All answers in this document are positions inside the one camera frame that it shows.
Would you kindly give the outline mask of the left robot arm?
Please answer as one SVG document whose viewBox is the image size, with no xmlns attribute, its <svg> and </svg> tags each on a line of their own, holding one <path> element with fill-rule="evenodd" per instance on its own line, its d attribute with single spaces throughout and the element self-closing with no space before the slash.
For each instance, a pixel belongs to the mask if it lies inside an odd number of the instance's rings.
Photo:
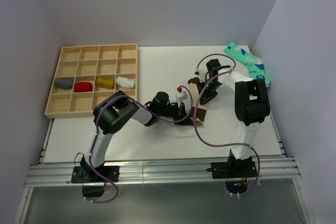
<svg viewBox="0 0 336 224">
<path fill-rule="evenodd" d="M 79 165 L 73 168 L 71 183 L 117 182 L 118 166 L 106 166 L 105 155 L 112 137 L 120 131 L 129 120 L 138 121 L 149 127 L 166 120 L 175 125 L 193 125 L 190 113 L 186 112 L 182 101 L 171 103 L 169 95 L 158 92 L 145 105 L 135 102 L 123 91 L 108 97 L 93 110 L 95 124 L 94 137 L 88 154 L 83 154 Z"/>
</svg>

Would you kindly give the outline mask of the cream and brown striped sock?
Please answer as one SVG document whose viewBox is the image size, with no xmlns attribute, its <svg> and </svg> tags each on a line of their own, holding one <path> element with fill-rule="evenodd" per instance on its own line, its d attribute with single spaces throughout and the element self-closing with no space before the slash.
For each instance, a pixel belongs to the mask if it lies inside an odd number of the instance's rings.
<svg viewBox="0 0 336 224">
<path fill-rule="evenodd" d="M 197 88 L 197 83 L 199 82 L 199 78 L 198 77 L 194 77 L 192 79 L 189 79 L 189 81 L 187 82 L 187 88 L 190 91 L 191 95 L 188 93 L 189 98 L 185 101 L 183 101 L 184 105 L 185 105 L 185 110 L 187 112 L 187 114 L 190 112 L 189 117 L 192 119 L 193 122 L 193 115 L 194 115 L 194 110 L 195 110 L 195 105 L 196 105 L 196 101 L 199 97 L 199 91 Z M 197 111 L 196 111 L 196 126 L 197 127 L 203 127 L 205 118 L 206 118 L 206 112 L 209 108 L 209 105 L 199 105 L 197 106 Z"/>
</svg>

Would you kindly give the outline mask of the aluminium mounting rail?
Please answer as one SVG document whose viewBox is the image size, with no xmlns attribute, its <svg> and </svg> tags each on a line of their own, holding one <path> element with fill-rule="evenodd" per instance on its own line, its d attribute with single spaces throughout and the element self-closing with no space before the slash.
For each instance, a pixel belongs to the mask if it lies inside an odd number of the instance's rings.
<svg viewBox="0 0 336 224">
<path fill-rule="evenodd" d="M 221 158 L 179 159 L 163 161 L 107 162 L 108 166 L 119 166 L 118 185 L 167 184 L 212 181 L 212 162 Z M 70 182 L 73 164 L 40 164 L 30 167 L 25 181 L 26 187 L 72 186 Z M 261 179 L 300 178 L 293 157 L 260 159 Z"/>
</svg>

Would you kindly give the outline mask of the wooden compartment tray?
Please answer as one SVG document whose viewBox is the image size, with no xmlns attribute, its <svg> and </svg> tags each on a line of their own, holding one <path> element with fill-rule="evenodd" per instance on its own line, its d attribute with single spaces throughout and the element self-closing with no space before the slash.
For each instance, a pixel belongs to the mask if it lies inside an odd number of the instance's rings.
<svg viewBox="0 0 336 224">
<path fill-rule="evenodd" d="M 115 80 L 118 76 L 135 80 L 135 88 L 122 90 Z M 114 88 L 99 88 L 98 77 L 114 79 Z M 54 85 L 55 78 L 73 79 L 77 82 L 91 82 L 91 92 L 63 90 Z M 45 116 L 50 119 L 90 116 L 93 109 L 118 91 L 137 98 L 138 46 L 137 44 L 94 45 L 63 47 L 60 52 L 53 83 L 50 89 Z"/>
</svg>

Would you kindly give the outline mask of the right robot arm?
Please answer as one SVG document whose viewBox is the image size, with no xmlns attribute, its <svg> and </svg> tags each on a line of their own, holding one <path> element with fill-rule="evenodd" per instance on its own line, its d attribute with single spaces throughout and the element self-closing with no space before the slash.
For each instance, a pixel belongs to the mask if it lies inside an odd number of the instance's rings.
<svg viewBox="0 0 336 224">
<path fill-rule="evenodd" d="M 207 70 L 196 68 L 196 84 L 199 91 L 195 107 L 205 105 L 217 96 L 216 89 L 225 85 L 234 91 L 234 111 L 239 121 L 235 143 L 230 143 L 229 157 L 225 162 L 211 163 L 207 170 L 214 179 L 257 177 L 253 145 L 261 123 L 270 114 L 266 83 L 263 79 L 252 79 L 222 66 L 218 59 L 206 64 Z"/>
</svg>

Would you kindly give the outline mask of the grey rolled sock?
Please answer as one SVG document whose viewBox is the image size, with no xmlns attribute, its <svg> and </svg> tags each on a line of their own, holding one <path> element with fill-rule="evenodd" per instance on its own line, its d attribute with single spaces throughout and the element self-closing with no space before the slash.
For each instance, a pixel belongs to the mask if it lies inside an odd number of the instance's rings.
<svg viewBox="0 0 336 224">
<path fill-rule="evenodd" d="M 55 78 L 54 85 L 63 90 L 72 89 L 73 79 Z"/>
</svg>

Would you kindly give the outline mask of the red rolled sock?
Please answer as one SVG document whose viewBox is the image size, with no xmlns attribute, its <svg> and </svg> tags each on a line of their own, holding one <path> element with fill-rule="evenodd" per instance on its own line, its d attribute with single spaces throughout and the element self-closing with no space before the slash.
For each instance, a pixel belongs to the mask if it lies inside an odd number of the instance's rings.
<svg viewBox="0 0 336 224">
<path fill-rule="evenodd" d="M 91 82 L 77 82 L 74 84 L 75 93 L 91 92 L 92 90 L 93 86 Z"/>
</svg>

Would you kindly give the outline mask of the white rolled sock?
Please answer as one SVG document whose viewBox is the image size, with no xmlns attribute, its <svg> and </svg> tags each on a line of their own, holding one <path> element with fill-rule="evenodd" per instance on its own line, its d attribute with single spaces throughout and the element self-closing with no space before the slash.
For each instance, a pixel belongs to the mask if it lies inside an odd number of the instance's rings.
<svg viewBox="0 0 336 224">
<path fill-rule="evenodd" d="M 135 88 L 136 82 L 133 79 L 118 76 L 116 78 L 116 84 L 117 84 L 118 88 L 120 88 L 122 90 L 131 90 L 131 89 Z"/>
</svg>

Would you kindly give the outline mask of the teal patterned sock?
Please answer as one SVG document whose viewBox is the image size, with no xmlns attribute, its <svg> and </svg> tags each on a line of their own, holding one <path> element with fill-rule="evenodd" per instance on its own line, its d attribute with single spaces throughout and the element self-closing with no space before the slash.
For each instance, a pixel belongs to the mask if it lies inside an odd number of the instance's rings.
<svg viewBox="0 0 336 224">
<path fill-rule="evenodd" d="M 224 53 L 236 61 L 246 65 L 248 74 L 251 78 L 262 79 L 265 81 L 267 88 L 270 86 L 271 80 L 266 75 L 264 64 L 260 58 L 250 54 L 247 50 L 237 46 L 233 42 L 228 44 L 228 46 L 224 49 Z"/>
</svg>

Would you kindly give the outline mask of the mustard yellow rolled sock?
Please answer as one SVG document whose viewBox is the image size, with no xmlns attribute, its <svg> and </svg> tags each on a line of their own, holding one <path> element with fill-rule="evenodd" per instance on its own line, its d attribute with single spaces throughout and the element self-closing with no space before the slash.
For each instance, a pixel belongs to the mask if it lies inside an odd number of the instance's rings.
<svg viewBox="0 0 336 224">
<path fill-rule="evenodd" d="M 114 79 L 105 79 L 102 77 L 98 77 L 96 80 L 96 85 L 99 88 L 105 89 L 113 89 L 114 88 Z"/>
</svg>

